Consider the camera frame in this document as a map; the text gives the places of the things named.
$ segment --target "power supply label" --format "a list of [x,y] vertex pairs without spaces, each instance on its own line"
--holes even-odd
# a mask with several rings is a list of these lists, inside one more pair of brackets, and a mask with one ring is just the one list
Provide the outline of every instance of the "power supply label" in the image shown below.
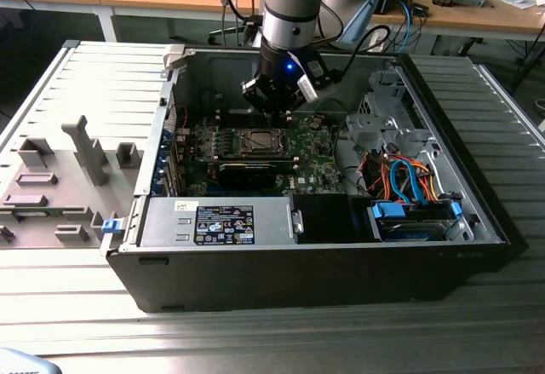
[[196,245],[253,245],[254,207],[199,206],[195,219]]

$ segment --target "robotic arm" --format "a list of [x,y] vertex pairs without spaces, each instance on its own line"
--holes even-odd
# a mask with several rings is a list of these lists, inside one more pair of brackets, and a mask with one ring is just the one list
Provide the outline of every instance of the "robotic arm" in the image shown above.
[[265,0],[258,71],[243,95],[272,119],[324,97],[341,78],[312,45],[321,1]]

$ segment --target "white cable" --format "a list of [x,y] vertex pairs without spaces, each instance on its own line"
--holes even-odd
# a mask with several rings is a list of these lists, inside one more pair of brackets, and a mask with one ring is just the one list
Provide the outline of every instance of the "white cable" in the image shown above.
[[534,101],[534,108],[538,112],[545,112],[545,99],[537,99]]

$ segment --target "blue drive bracket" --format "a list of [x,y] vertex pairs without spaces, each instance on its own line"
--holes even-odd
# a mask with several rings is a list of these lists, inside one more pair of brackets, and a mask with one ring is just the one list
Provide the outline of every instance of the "blue drive bracket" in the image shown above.
[[102,222],[102,232],[114,235],[125,233],[127,229],[127,218],[106,219]]
[[372,210],[375,219],[405,218],[405,210],[399,202],[377,202]]
[[462,207],[457,202],[453,202],[452,204],[450,204],[450,209],[452,210],[452,214],[456,218],[459,218],[460,216],[462,216],[462,213],[463,213]]

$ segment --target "circuit board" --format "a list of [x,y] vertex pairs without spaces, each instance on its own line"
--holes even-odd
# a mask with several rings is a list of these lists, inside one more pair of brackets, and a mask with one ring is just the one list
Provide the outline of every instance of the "circuit board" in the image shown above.
[[[204,120],[191,132],[194,156],[182,163],[187,196],[344,192],[331,156],[330,128],[317,125],[313,116],[296,117],[287,129],[224,129]],[[274,166],[273,186],[225,188],[217,177],[219,166],[225,163]]]

